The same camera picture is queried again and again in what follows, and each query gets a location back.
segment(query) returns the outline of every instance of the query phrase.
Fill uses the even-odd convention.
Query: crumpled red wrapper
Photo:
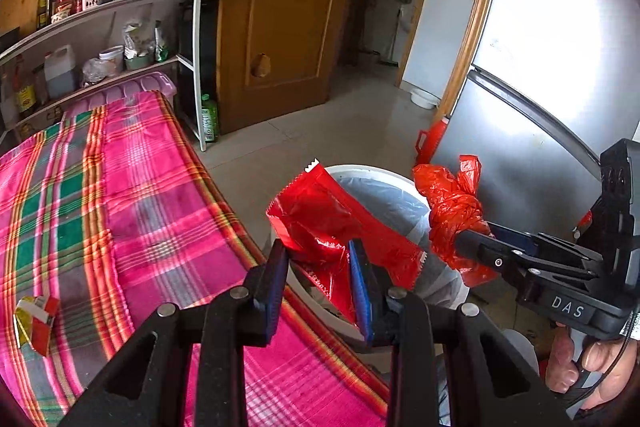
[[[351,239],[362,240],[369,261],[385,267],[395,285],[414,288],[424,252],[369,214],[318,163],[271,201],[267,216],[292,260],[352,323]]]
[[[456,178],[449,169],[439,165],[414,167],[415,188],[427,198],[431,208],[431,251],[458,270],[469,288],[498,275],[476,261],[459,256],[454,248],[456,235],[463,230],[492,235],[488,223],[482,219],[482,204],[476,198],[481,167],[480,160],[473,155],[460,156],[460,172]]]

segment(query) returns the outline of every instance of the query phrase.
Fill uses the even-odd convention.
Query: red wrapper
[[[458,270],[469,288],[497,277],[490,268],[460,257],[454,248],[456,235],[463,230],[491,235],[489,225],[482,219],[482,204],[476,198],[480,170],[480,160],[473,155],[460,156],[457,178],[449,169],[439,165],[414,167],[415,188],[427,198],[431,208],[431,251],[449,267]]]
[[[424,252],[380,223],[331,175],[312,164],[271,201],[267,216],[292,259],[348,320],[351,300],[348,242],[360,238],[369,260],[397,286],[412,289]]]

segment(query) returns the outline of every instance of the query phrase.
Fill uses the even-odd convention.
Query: white shelf leg
[[[193,92],[196,102],[196,122],[198,125],[198,139],[200,140],[200,150],[207,150],[207,143],[204,139],[204,123],[202,121],[202,99],[200,95],[200,8],[202,0],[193,0],[193,18],[191,19],[191,42],[193,45]]]

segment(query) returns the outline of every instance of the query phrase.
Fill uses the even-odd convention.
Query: silver refrigerator
[[[482,162],[485,218],[566,239],[640,120],[639,0],[492,0],[432,163]]]

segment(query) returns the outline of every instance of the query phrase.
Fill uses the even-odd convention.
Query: human hand
[[[566,393],[576,380],[578,380],[578,368],[572,362],[574,355],[574,341],[569,337],[569,331],[563,325],[556,331],[556,337],[551,346],[549,364],[546,368],[546,386],[557,393]],[[582,355],[583,366],[587,371],[604,373],[614,361],[624,339],[618,341],[598,341],[587,347]],[[609,376],[598,386],[590,397],[582,404],[582,409],[592,409],[602,403],[613,400],[625,388],[631,377],[638,341],[629,340],[625,352],[618,360]]]

